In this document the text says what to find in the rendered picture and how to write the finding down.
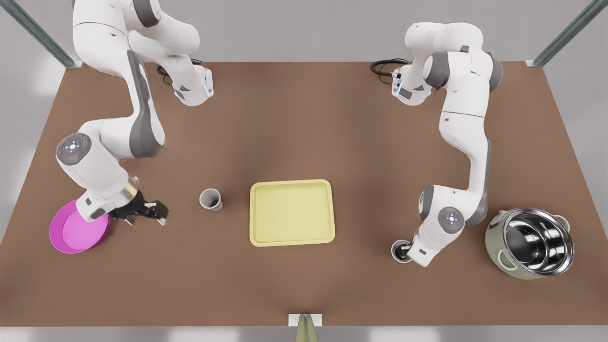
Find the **silver frame post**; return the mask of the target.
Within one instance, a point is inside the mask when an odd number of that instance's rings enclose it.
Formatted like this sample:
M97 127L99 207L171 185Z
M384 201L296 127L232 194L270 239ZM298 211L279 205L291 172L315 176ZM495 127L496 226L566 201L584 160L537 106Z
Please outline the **silver frame post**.
M591 0L591 2L573 19L570 24L533 60L526 60L526 67L543 68L558 54L582 29L599 13L608 7L608 0Z
M322 314L291 313L287 319L289 327L296 327L295 342L319 342L316 328L322 326Z
M0 0L0 7L5 9L63 67L67 69L83 67L82 61L74 60L15 0Z

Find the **white IKEA cup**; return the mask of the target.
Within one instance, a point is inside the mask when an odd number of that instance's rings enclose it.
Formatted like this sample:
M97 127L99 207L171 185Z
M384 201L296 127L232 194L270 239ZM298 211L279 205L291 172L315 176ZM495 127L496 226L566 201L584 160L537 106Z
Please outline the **white IKEA cup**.
M393 245L391 246L391 255L392 255L392 257L393 257L393 258L394 258L394 259L395 259L397 262L402 263L402 264L404 264L404 263L408 263L408 262L411 262L411 261L412 261L412 259L410 259L410 260L398 260L398 259L397 259L397 246L398 246L399 244L401 244L401 243L410 243L410 244L411 244L411 246L412 246L412 243L411 243L411 242L409 242L409 241L407 241L407 240L397 240L397 241L396 241L396 242L394 242L394 243L393 243Z
M221 193L217 189L206 189L199 196L199 204L204 209L219 212L223 209Z

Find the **yellow rectangular tray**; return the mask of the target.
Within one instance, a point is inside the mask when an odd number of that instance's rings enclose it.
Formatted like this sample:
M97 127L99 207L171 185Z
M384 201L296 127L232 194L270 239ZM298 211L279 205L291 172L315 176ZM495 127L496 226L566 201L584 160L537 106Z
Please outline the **yellow rectangular tray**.
M336 236L326 180L257 182L250 188L249 239L256 247L329 243Z

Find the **pink round plate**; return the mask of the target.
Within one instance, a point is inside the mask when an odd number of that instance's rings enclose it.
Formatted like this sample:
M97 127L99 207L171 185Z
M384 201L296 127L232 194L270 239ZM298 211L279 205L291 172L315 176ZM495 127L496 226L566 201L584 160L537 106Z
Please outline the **pink round plate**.
M66 254L76 254L95 247L106 236L109 216L85 221L76 208L76 199L65 204L52 219L49 238L53 247Z

